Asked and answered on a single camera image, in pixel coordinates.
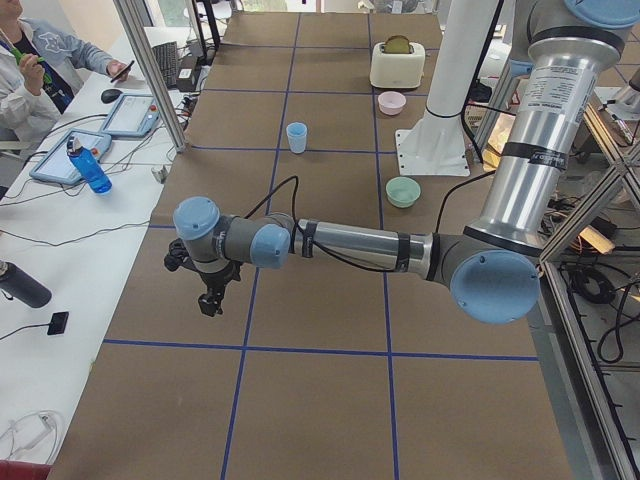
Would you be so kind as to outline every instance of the blue tablet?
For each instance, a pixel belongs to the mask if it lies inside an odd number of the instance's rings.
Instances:
[[[151,95],[124,93],[118,97],[100,131],[117,138],[144,137],[160,112]]]
[[[82,175],[73,166],[67,155],[67,140],[71,135],[80,139],[82,146],[90,150],[99,162],[111,147],[111,136],[106,133],[89,132],[87,130],[72,129],[63,136],[55,146],[47,152],[29,175],[42,182],[59,183],[61,185],[76,185],[82,180]]]

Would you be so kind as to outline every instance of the black mouse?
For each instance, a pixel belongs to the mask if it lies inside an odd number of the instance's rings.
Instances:
[[[122,95],[122,90],[118,90],[117,88],[108,88],[102,92],[100,100],[102,100],[102,103],[112,103],[115,102],[120,95]]]

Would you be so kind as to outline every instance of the lab coat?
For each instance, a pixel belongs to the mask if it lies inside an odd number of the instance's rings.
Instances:
[[[83,84],[76,68],[107,74],[107,64],[113,58],[95,45],[44,20],[22,19],[20,26],[40,56],[74,94]],[[13,130],[22,142],[39,143],[59,118],[60,112],[44,90],[35,96],[24,87],[15,57],[0,47],[0,127]]]

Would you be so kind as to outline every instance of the green bowl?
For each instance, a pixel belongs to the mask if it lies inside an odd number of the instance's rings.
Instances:
[[[409,177],[395,177],[387,182],[387,199],[394,207],[408,208],[420,198],[420,185]]]

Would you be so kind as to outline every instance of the red object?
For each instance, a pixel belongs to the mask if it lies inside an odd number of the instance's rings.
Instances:
[[[51,466],[0,460],[0,480],[46,480]]]

